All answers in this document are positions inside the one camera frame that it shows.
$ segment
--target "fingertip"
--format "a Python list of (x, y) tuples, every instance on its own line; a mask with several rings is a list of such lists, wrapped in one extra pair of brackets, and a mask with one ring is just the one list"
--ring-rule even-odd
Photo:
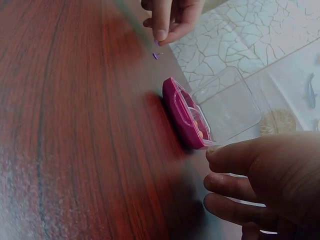
[(208, 208), (210, 208), (210, 204), (212, 203), (213, 199), (215, 198), (215, 194), (214, 193), (208, 193), (204, 199), (203, 199), (203, 205), (204, 207), (208, 210)]
[(218, 173), (211, 173), (207, 175), (203, 180), (203, 185), (208, 191), (214, 192), (214, 189), (218, 189), (224, 186), (224, 175)]
[(209, 147), (209, 148), (206, 150), (206, 153), (205, 153), (206, 159), (209, 160), (209, 159), (213, 156), (213, 154), (216, 153), (217, 150), (219, 150), (219, 149), (221, 149), (221, 148), (222, 148), (222, 146), (220, 146), (220, 145), (215, 145), (215, 146)]
[(164, 29), (154, 29), (153, 36), (158, 42), (162, 42), (168, 37), (168, 31)]
[(146, 20), (143, 21), (142, 24), (146, 28), (152, 28), (152, 19), (151, 18), (147, 18)]

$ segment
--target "clear plastic container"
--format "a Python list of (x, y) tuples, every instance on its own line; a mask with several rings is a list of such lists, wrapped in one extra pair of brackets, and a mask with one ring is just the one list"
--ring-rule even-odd
[(169, 78), (162, 91), (181, 138), (192, 149), (302, 129), (274, 82), (244, 81), (235, 67), (191, 92)]

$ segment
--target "reddish-brown table surface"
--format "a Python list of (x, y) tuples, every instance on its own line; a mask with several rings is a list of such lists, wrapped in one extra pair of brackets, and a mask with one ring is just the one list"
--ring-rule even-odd
[(219, 239), (205, 154), (160, 97), (186, 80), (147, 16), (133, 0), (0, 0), (1, 240)]

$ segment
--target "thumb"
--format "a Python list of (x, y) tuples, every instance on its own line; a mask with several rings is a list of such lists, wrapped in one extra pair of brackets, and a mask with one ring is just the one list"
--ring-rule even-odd
[(169, 32), (172, 0), (154, 0), (152, 6), (153, 36), (158, 42), (164, 41)]

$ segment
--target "finger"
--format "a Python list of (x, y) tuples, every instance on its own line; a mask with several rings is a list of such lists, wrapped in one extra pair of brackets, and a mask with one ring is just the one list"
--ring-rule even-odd
[(254, 222), (248, 222), (242, 226), (241, 240), (258, 240), (260, 228)]
[(216, 173), (234, 173), (248, 175), (250, 167), (258, 159), (259, 146), (263, 138), (230, 144), (216, 150), (209, 148), (206, 158), (209, 167)]
[(224, 196), (209, 193), (204, 198), (205, 208), (213, 215), (238, 225), (257, 224), (261, 230), (275, 232), (278, 216), (267, 207), (234, 202)]
[(169, 32), (167, 38), (163, 42), (160, 42), (160, 45), (172, 43), (188, 34), (194, 28), (201, 14), (203, 2), (204, 1), (200, 1), (197, 4), (187, 6), (182, 10), (183, 12), (181, 14), (177, 13), (175, 20), (180, 24), (177, 24)]
[(216, 194), (253, 203), (261, 203), (246, 177), (211, 173), (203, 180), (204, 187)]
[(152, 0), (141, 0), (141, 7), (144, 10), (151, 11), (152, 10)]
[(285, 240), (279, 237), (277, 234), (264, 233), (260, 231), (258, 225), (253, 222), (249, 222), (242, 227), (241, 240)]
[(152, 6), (153, 36), (161, 42), (168, 36), (172, 0), (154, 0)]
[(152, 28), (152, 18), (147, 18), (143, 21), (143, 26), (146, 28)]
[(259, 238), (257, 240), (279, 240), (279, 239), (282, 240), (282, 238), (279, 238), (278, 234), (260, 232)]

